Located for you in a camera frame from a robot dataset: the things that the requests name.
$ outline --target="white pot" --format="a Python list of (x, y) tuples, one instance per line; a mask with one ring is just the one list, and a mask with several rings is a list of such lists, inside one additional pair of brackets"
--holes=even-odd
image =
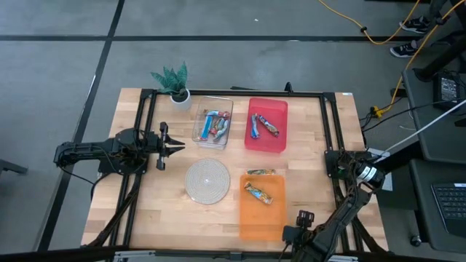
[(178, 109), (179, 111), (188, 111), (191, 108), (191, 105), (192, 105), (191, 93), (189, 92), (189, 90), (186, 90), (186, 91), (188, 92), (188, 97), (183, 102), (176, 102), (170, 96), (170, 99), (172, 100), (173, 105), (175, 105), (175, 108)]

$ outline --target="shoe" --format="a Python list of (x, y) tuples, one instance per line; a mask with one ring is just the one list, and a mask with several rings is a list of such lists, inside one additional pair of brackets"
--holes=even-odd
[(411, 43), (400, 45), (399, 47), (390, 48), (390, 53), (396, 57), (412, 57), (416, 54), (417, 48), (413, 48)]
[(414, 33), (427, 33), (429, 31), (429, 21), (424, 17), (419, 17), (416, 19), (411, 19), (405, 24), (400, 22), (400, 26), (404, 31), (410, 31)]

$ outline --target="wooden tabletop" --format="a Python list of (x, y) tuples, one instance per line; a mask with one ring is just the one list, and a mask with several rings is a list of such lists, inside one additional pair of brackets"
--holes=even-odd
[[(138, 108), (141, 89), (122, 89), (110, 137), (131, 128)], [(281, 154), (249, 151), (244, 137), (250, 97), (229, 96), (234, 101), (229, 141), (225, 150), (200, 148), (191, 139), (197, 105), (201, 96), (193, 96), (188, 112), (176, 111), (170, 97), (157, 96), (152, 129), (167, 122), (170, 137), (186, 143), (186, 148), (165, 159), (166, 170), (159, 171), (157, 155), (151, 155), (149, 168), (142, 178), (130, 247), (174, 250), (247, 250), (275, 251), (283, 242), (244, 241), (239, 236), (239, 181), (246, 169), (274, 168), (285, 177), (288, 224), (294, 225), (299, 210), (315, 214), (314, 228), (324, 223), (335, 210), (331, 181), (325, 171), (326, 150), (320, 104), (317, 98), (273, 98), (288, 102), (288, 139)], [(336, 93), (344, 144), (347, 150), (363, 150), (355, 102), (350, 93)], [(331, 119), (330, 104), (327, 105)], [(333, 121), (332, 141), (336, 145)], [(184, 180), (188, 168), (199, 159), (213, 158), (229, 171), (228, 194), (214, 205), (201, 205), (187, 195)], [(82, 244), (94, 240), (115, 212), (122, 176), (111, 174), (95, 189)], [(376, 197), (363, 207), (358, 216), (379, 245), (387, 248)], [(119, 230), (122, 242), (125, 222)], [(348, 227), (350, 246), (354, 248)]]

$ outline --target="gray floor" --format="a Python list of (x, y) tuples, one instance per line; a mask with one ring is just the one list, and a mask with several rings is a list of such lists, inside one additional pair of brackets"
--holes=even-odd
[[(375, 36), (390, 35), (412, 4), (354, 0), (328, 1), (357, 18)], [(0, 35), (106, 35), (116, 0), (0, 2)], [(421, 5), (416, 14), (422, 14)], [(449, 26), (455, 26), (455, 17)], [(351, 22), (317, 1), (127, 0), (116, 29), (120, 36), (275, 35), (359, 36)], [(150, 71), (163, 66), (189, 69), (188, 87), (228, 89), (232, 85), (282, 90), (352, 92), (360, 116), (390, 101), (407, 60), (386, 46), (365, 42), (285, 41), (119, 41), (111, 45), (84, 141), (104, 140), (122, 87), (156, 87)], [(20, 176), (0, 178), (0, 253), (33, 249), (59, 171), (56, 145), (70, 140), (90, 88), (103, 42), (0, 41), (0, 158), (29, 166)], [(422, 53), (423, 66), (444, 47)], [(388, 114), (407, 107), (398, 103)], [(411, 134), (409, 115), (367, 133), (368, 144), (384, 149)], [(74, 172), (95, 180), (97, 163), (79, 163)], [(90, 205), (90, 186), (72, 178), (51, 248), (78, 247)], [(414, 215), (381, 207), (391, 251), (402, 255), (464, 261), (466, 255), (414, 248)], [(177, 261), (166, 258), (166, 261)]]

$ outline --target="yellow cable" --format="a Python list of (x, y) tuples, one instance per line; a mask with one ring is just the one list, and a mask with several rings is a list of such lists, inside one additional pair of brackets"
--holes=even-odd
[[(343, 17), (343, 18), (346, 18), (348, 20), (350, 20), (351, 22), (355, 23), (357, 26), (359, 26), (359, 28), (364, 28), (358, 21), (352, 19), (351, 17), (347, 17), (346, 15), (343, 15), (342, 13), (332, 9), (331, 7), (329, 7), (326, 3), (324, 3), (322, 0), (318, 0), (324, 7), (327, 7), (327, 9), (329, 9), (330, 11), (336, 13), (337, 15)], [(417, 2), (415, 3), (415, 5), (413, 6), (413, 8), (411, 9), (411, 11), (409, 12), (408, 14), (408, 17), (406, 17), (406, 19), (403, 21), (403, 24), (402, 25), (405, 25), (406, 21), (409, 20), (409, 18), (411, 17), (411, 15), (413, 14), (414, 10), (416, 9), (417, 7), (417, 4), (420, 2), (420, 0), (417, 0)], [(451, 12), (453, 12), (460, 4), (464, 3), (465, 0), (461, 0), (459, 1), (457, 4), (455, 4), (443, 17), (442, 17), (442, 20), (445, 20), (445, 18), (450, 15)], [(390, 41), (394, 36), (396, 36), (396, 34), (400, 31), (400, 29), (402, 28), (402, 26), (398, 27), (397, 31), (394, 32), (394, 34), (389, 37), (387, 40), (385, 41), (382, 41), (382, 42), (376, 42), (374, 40), (372, 40), (372, 38), (367, 34), (366, 30), (364, 30), (364, 34), (366, 35), (366, 37), (369, 39), (369, 41), (372, 43), (372, 44), (376, 44), (376, 45), (382, 45), (382, 44), (386, 44), (388, 41)], [(417, 54), (419, 53), (419, 51), (421, 51), (421, 49), (424, 47), (425, 43), (427, 43), (427, 40), (429, 40), (430, 36), (432, 36), (433, 32), (435, 30), (437, 30), (438, 28), (438, 25), (435, 25), (434, 28), (432, 28), (432, 30), (428, 33), (428, 35), (426, 35), (424, 41), (422, 42), (421, 46), (417, 49), (416, 53), (414, 53), (413, 57), (409, 60), (409, 62), (406, 64), (406, 67), (405, 67), (405, 70), (408, 69), (408, 67), (411, 65), (411, 63), (413, 62), (414, 58), (416, 58)], [(391, 108), (392, 108), (392, 105), (393, 103), (395, 102), (395, 98), (396, 98), (396, 93), (398, 91), (398, 89), (400, 88), (400, 85), (401, 85), (401, 80), (402, 80), (402, 77), (400, 76), (399, 80), (398, 80), (398, 83), (396, 85), (396, 88), (395, 88), (395, 91), (393, 92), (393, 96), (392, 96), (392, 101), (390, 102), (389, 106), (386, 108), (386, 109), (381, 109), (381, 110), (378, 110), (375, 112), (376, 116), (380, 117), (382, 116), (383, 113), (386, 113), (388, 112)]]
[[(405, 25), (405, 23), (409, 20), (409, 18), (411, 17), (411, 15), (413, 14), (414, 10), (416, 9), (417, 7), (417, 4), (420, 2), (421, 0), (417, 0), (417, 2), (415, 3), (415, 5), (413, 6), (413, 8), (411, 9), (411, 11), (409, 12), (408, 14), (408, 17), (406, 17), (406, 19), (403, 21), (403, 25)], [(346, 15), (343, 15), (342, 13), (332, 9), (331, 7), (329, 7), (326, 3), (324, 3), (322, 0), (319, 0), (319, 2), (321, 4), (323, 4), (324, 7), (327, 7), (327, 9), (329, 9), (330, 11), (334, 12), (335, 14), (343, 17), (343, 18), (346, 18), (348, 20), (350, 20), (351, 22), (355, 23), (357, 26), (359, 26), (359, 28), (364, 28), (358, 21), (352, 19), (351, 17), (347, 17)], [(372, 43), (372, 44), (377, 44), (377, 45), (382, 45), (382, 44), (386, 44), (387, 42), (389, 42), (390, 40), (392, 40), (393, 37), (396, 36), (396, 34), (401, 30), (401, 25), (398, 27), (397, 31), (394, 32), (394, 34), (389, 37), (387, 40), (385, 41), (381, 41), (381, 42), (377, 42), (377, 41), (374, 41), (372, 40), (372, 38), (367, 34), (367, 31), (364, 30), (364, 34), (366, 35), (366, 37), (369, 39), (369, 41)]]
[[(445, 18), (447, 16), (450, 15), (451, 12), (453, 12), (460, 4), (462, 4), (465, 0), (461, 0), (459, 1), (457, 4), (455, 4), (443, 17), (442, 17), (442, 20), (445, 20)], [(416, 58), (417, 54), (419, 53), (419, 51), (421, 51), (421, 49), (424, 47), (424, 45), (427, 43), (427, 40), (429, 40), (430, 36), (432, 36), (432, 34), (435, 32), (435, 30), (437, 30), (438, 28), (438, 25), (435, 25), (434, 28), (432, 28), (432, 30), (428, 33), (428, 35), (426, 35), (424, 41), (422, 42), (421, 46), (418, 48), (418, 50), (414, 53), (413, 57), (411, 57), (411, 59), (409, 60), (409, 62), (406, 64), (406, 67), (405, 67), (405, 70), (407, 70), (409, 68), (409, 66), (411, 65), (411, 63), (413, 62), (414, 58)], [(387, 107), (386, 109), (383, 109), (383, 110), (379, 110), (379, 113), (380, 114), (383, 114), (383, 113), (386, 113), (388, 112), (391, 108), (392, 108), (392, 105), (393, 105), (393, 102), (395, 102), (395, 97), (396, 97), (396, 92), (398, 91), (398, 89), (400, 88), (400, 85), (401, 85), (401, 79), (402, 77), (400, 76), (400, 79), (398, 80), (398, 84), (396, 85), (396, 88), (395, 88), (395, 91), (393, 92), (393, 96), (392, 96), (392, 102), (390, 102), (390, 105), (389, 107)]]

